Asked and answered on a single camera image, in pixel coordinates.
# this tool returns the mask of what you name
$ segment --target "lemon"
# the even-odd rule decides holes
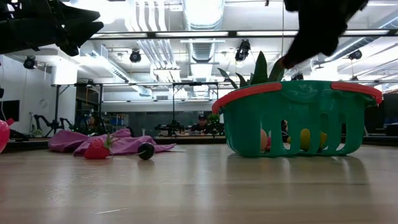
[[[266,150],[267,143],[268,143],[267,133],[262,129],[261,130],[261,150],[262,151]]]
[[[321,132],[320,134],[320,145],[319,148],[323,148],[323,145],[326,143],[326,140],[328,139],[328,135]],[[287,138],[287,143],[291,144],[291,137]],[[300,133],[300,148],[304,151],[308,151],[311,146],[311,132],[307,128],[301,130]]]

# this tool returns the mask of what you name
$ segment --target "red basket handle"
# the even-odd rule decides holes
[[[343,91],[353,91],[357,93],[364,93],[367,95],[371,95],[376,100],[377,104],[380,104],[382,101],[382,93],[381,91],[370,87],[364,86],[355,83],[346,83],[346,82],[333,82],[331,83],[332,90],[343,90]]]
[[[255,85],[252,87],[247,87],[243,88],[241,90],[235,90],[232,91],[231,93],[228,93],[227,95],[221,97],[217,101],[213,103],[213,106],[211,109],[213,110],[214,114],[217,114],[220,108],[224,107],[226,104],[228,104],[231,101],[244,98],[246,96],[251,96],[255,95],[258,93],[267,93],[267,92],[272,92],[272,91],[279,91],[282,89],[282,84],[280,83],[269,83],[269,84],[263,84],[263,85]]]

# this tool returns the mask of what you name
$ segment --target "purple cloth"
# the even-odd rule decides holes
[[[175,144],[157,145],[150,136],[132,138],[130,137],[130,130],[127,128],[116,131],[112,136],[115,137],[114,140],[117,140],[113,143],[111,149],[115,156],[135,154],[138,152],[138,147],[144,142],[152,143],[155,146],[155,152],[168,151],[175,146]],[[57,152],[73,152],[74,156],[82,156],[94,139],[101,138],[105,141],[106,137],[106,134],[88,137],[84,134],[61,130],[50,139],[49,148]]]

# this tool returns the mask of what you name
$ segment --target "green plastic basket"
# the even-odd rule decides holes
[[[381,100],[379,90],[354,83],[275,82],[232,91],[213,104],[213,112],[224,114],[227,144],[242,156],[345,156],[362,145],[364,109]],[[282,142],[282,120],[289,124],[290,149]],[[343,123],[346,142],[338,150]],[[271,131],[270,151],[261,151],[261,129]],[[309,150],[301,150],[302,129],[309,129],[311,136],[326,133],[323,149],[320,138],[310,138]]]

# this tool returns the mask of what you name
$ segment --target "strawberry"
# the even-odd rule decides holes
[[[105,159],[105,158],[107,158],[110,154],[112,154],[112,152],[111,152],[112,143],[114,143],[115,141],[117,141],[119,139],[117,139],[115,141],[112,141],[112,140],[113,140],[113,137],[111,137],[110,134],[108,134],[108,136],[106,138],[106,142],[104,142],[100,138],[95,139],[88,146],[88,149],[84,153],[84,157],[86,159]]]
[[[102,139],[95,139],[84,153],[86,159],[105,159],[109,156],[109,149]]]

